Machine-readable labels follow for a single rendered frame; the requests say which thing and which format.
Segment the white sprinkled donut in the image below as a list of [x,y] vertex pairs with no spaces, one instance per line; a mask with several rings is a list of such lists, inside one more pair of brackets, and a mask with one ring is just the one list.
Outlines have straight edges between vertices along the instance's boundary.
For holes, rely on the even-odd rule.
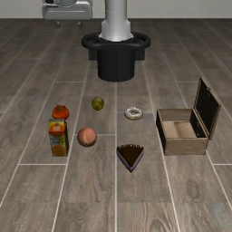
[[138,107],[129,107],[124,111],[124,116],[129,120],[139,120],[143,116],[143,111]]

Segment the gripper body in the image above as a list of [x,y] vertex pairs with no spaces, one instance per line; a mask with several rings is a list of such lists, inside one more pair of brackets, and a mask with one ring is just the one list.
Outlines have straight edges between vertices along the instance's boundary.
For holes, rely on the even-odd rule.
[[46,20],[90,20],[92,0],[43,0],[42,13]]

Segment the pink peach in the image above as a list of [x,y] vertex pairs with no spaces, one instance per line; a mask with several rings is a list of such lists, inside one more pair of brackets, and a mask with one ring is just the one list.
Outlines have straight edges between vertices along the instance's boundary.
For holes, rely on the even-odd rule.
[[97,134],[91,128],[82,128],[77,134],[77,140],[83,147],[91,147],[97,140]]

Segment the orange juice carton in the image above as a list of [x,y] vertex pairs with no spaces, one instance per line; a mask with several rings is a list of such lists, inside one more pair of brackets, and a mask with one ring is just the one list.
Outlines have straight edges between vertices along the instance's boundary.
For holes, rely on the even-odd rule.
[[69,151],[69,139],[66,121],[50,119],[48,134],[52,155],[55,157],[67,156]]

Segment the wooden box lid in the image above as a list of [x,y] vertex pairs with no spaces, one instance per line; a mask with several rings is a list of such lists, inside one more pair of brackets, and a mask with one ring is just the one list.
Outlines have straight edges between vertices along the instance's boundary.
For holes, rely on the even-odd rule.
[[204,77],[199,78],[193,110],[197,114],[202,130],[210,140],[217,125],[221,103]]

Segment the red tomato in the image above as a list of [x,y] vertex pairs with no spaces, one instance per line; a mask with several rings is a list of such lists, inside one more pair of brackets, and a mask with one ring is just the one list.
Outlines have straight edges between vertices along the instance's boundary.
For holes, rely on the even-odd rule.
[[65,105],[56,105],[53,108],[52,116],[56,120],[67,120],[69,117],[69,110]]

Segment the green round fruit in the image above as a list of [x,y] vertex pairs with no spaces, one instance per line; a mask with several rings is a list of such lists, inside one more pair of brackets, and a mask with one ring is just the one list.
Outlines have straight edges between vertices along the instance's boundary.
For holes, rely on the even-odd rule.
[[95,97],[92,99],[92,107],[96,111],[100,111],[104,106],[104,100],[101,97]]

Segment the chocolate cake wedge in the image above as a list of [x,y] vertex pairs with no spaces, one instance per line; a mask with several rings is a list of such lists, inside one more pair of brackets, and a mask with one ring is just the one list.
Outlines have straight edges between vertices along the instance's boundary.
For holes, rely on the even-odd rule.
[[144,148],[135,144],[120,145],[116,151],[118,158],[129,172],[135,170],[144,154]]

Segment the wooden box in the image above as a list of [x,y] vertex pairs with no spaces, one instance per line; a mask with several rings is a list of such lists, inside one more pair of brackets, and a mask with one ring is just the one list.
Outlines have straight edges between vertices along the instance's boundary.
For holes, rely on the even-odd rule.
[[208,135],[195,110],[159,109],[156,126],[166,156],[206,154]]

